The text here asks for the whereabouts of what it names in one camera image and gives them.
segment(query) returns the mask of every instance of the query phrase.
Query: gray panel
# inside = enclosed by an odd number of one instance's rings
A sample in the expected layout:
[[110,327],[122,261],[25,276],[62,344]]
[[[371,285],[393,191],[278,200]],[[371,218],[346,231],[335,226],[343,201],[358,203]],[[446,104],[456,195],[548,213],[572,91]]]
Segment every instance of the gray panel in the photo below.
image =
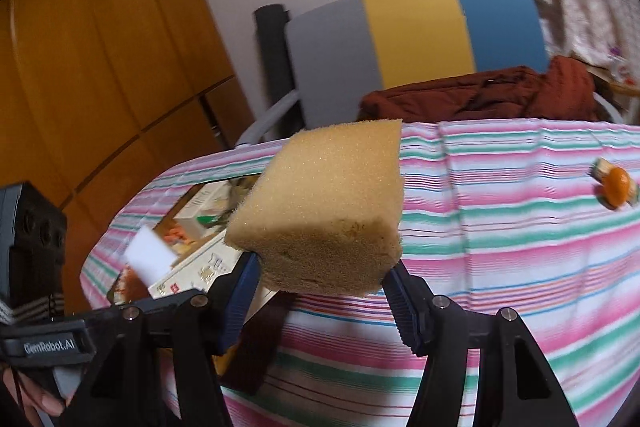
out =
[[356,120],[360,99],[382,89],[362,0],[321,6],[286,30],[306,128]]

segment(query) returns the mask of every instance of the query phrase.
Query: tan foam sponge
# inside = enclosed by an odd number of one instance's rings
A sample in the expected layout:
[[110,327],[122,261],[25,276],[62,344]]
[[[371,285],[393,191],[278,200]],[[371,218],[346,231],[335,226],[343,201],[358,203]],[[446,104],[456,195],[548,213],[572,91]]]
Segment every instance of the tan foam sponge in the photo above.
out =
[[363,295],[400,259],[400,120],[296,134],[231,217],[226,242],[260,255],[270,289]]

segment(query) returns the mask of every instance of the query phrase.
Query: blue panel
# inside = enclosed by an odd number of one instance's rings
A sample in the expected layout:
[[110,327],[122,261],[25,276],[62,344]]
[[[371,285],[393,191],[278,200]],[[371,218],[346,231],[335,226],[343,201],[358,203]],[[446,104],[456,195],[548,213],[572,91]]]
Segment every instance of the blue panel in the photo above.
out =
[[476,70],[528,66],[544,73],[549,64],[533,0],[459,0],[466,17]]

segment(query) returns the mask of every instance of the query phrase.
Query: striped tablecloth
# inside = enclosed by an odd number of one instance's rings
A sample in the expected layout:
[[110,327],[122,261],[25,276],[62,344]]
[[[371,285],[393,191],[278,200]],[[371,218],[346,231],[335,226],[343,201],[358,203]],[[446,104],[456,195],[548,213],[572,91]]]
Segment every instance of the striped tablecloth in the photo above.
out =
[[[114,219],[81,275],[93,307],[143,224],[193,184],[261,172],[283,142],[198,158],[147,185]],[[467,309],[516,308],[584,427],[604,426],[640,373],[640,207],[607,210],[588,176],[598,156],[640,179],[640,128],[486,120],[406,124],[402,259]],[[403,346],[382,292],[300,296],[257,396],[225,390],[236,426],[403,426],[424,359]],[[471,425],[470,352],[460,425]],[[175,382],[168,394],[175,406]]]

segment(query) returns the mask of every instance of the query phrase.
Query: wooden wardrobe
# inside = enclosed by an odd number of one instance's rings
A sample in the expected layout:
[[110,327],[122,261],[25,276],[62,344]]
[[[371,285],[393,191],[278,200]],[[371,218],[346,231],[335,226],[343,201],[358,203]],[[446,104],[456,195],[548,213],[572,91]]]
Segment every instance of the wooden wardrobe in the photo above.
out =
[[66,214],[67,312],[117,211],[253,120],[205,0],[0,0],[0,86],[0,185]]

